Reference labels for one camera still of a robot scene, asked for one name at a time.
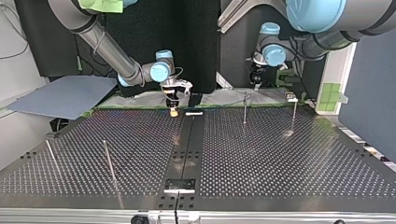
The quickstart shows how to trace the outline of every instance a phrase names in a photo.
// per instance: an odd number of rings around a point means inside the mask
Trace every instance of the black curtain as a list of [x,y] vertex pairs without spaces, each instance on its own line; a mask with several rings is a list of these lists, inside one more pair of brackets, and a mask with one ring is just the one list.
[[122,14],[109,14],[106,28],[142,64],[155,62],[158,50],[172,50],[193,92],[210,93],[216,88],[219,14],[219,0],[140,0]]

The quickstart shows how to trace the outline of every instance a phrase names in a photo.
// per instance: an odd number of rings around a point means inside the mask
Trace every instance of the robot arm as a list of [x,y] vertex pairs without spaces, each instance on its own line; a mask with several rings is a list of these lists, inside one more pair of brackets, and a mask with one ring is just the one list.
[[315,61],[343,49],[366,35],[381,35],[396,28],[394,0],[287,0],[287,15],[296,30],[311,33],[304,39],[280,41],[280,27],[265,23],[253,62],[280,66],[286,61]]
[[[183,89],[190,94],[190,82],[177,78],[172,51],[161,50],[156,53],[155,63],[140,65],[130,58],[117,42],[98,22],[95,11],[82,9],[78,0],[48,0],[49,6],[63,26],[82,37],[110,66],[119,73],[120,84],[124,87],[144,85],[146,82],[160,82],[167,104],[176,110],[179,100],[177,90]],[[126,0],[125,6],[137,0]]]

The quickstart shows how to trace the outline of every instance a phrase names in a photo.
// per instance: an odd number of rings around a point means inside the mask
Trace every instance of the green tape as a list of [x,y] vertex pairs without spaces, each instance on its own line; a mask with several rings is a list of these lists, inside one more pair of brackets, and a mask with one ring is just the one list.
[[320,95],[320,102],[318,105],[319,111],[334,112],[341,96],[341,84],[338,83],[324,83],[322,93]]
[[78,0],[81,8],[99,12],[122,13],[122,0]]
[[78,66],[78,71],[82,71],[82,64],[81,64],[81,59],[79,56],[77,56],[77,66]]

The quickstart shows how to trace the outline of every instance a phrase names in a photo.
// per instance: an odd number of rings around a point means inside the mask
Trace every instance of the metal frame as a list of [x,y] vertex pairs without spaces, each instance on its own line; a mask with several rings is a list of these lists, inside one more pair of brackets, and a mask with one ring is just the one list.
[[[174,224],[173,212],[135,210],[44,210],[44,209],[0,209],[0,223],[130,223],[133,216],[147,216],[155,224]],[[346,223],[394,223],[393,214],[360,213],[217,213],[178,212],[178,223],[219,224],[219,223],[334,223],[343,219]]]
[[251,9],[259,5],[269,5],[287,18],[285,0],[233,0],[219,18],[219,30],[225,34]]
[[[344,219],[345,221],[359,221],[364,222],[396,222],[396,215],[386,214],[386,212],[393,212],[395,202],[388,200],[381,202],[381,207],[385,205],[388,209],[378,210],[384,212],[383,214],[373,214],[368,209],[354,209],[353,206],[359,203],[372,203],[375,206],[376,201],[366,200],[357,201],[352,200],[329,200],[326,199],[328,207],[318,207],[317,209],[308,210],[302,208],[300,205],[304,201],[299,201],[298,198],[293,200],[278,200],[268,202],[268,199],[204,199],[200,196],[200,175],[201,165],[203,159],[203,135],[205,133],[205,116],[184,117],[184,122],[181,127],[181,136],[179,144],[174,148],[171,159],[169,160],[166,168],[165,177],[162,185],[166,184],[167,179],[195,179],[197,189],[194,193],[187,194],[162,194],[163,189],[160,190],[157,196],[151,200],[141,200],[138,197],[125,200],[124,205],[120,205],[120,198],[92,198],[92,197],[62,197],[62,198],[41,198],[35,197],[16,197],[10,195],[4,197],[2,195],[0,205],[9,208],[0,208],[0,223],[13,223],[13,222],[51,222],[57,221],[62,223],[81,223],[81,222],[100,222],[100,223],[127,223],[134,215],[150,216],[157,220],[157,223],[175,223],[175,216],[178,216],[179,223],[187,224],[218,224],[226,221],[231,222],[252,222],[252,223],[290,223],[290,222],[303,222],[310,221],[311,223],[329,223],[334,222],[336,219]],[[346,136],[342,131],[332,128],[334,136],[340,138],[347,147],[358,148],[356,151],[363,157],[362,160],[367,160],[374,169],[380,174],[384,175],[389,181],[396,183],[396,176],[390,175],[389,170],[382,162],[378,161],[375,157],[370,157],[369,153],[361,146],[355,143],[352,139]],[[33,152],[47,150],[45,143],[31,151],[32,158],[35,156]],[[0,176],[10,174],[14,170],[24,165],[28,160],[17,160],[12,163],[6,170],[0,172]],[[48,204],[53,205],[49,209],[35,209],[35,207],[43,207]],[[273,209],[266,209],[266,203],[283,204],[286,209],[284,211],[309,211],[309,212],[283,212],[279,211],[276,207]],[[31,207],[31,209],[21,209],[21,207]],[[322,213],[321,211],[367,211],[368,213]],[[138,211],[137,209],[146,208],[145,212]],[[203,212],[203,211],[224,211],[224,212]]]

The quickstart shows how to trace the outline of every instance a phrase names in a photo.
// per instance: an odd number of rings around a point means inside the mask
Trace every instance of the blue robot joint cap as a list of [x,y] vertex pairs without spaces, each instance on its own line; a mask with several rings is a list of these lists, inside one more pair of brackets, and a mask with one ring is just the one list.
[[164,50],[160,50],[157,53],[155,53],[155,57],[157,58],[157,60],[166,59],[166,58],[173,58],[173,53],[169,49],[164,49]]
[[260,34],[262,35],[279,35],[280,26],[274,22],[266,22],[262,25],[260,29]]
[[163,82],[168,79],[172,74],[169,64],[158,62],[151,66],[150,76],[156,82]]
[[264,57],[268,65],[272,67],[280,66],[286,61],[285,49],[276,44],[267,46],[262,51],[262,56]]

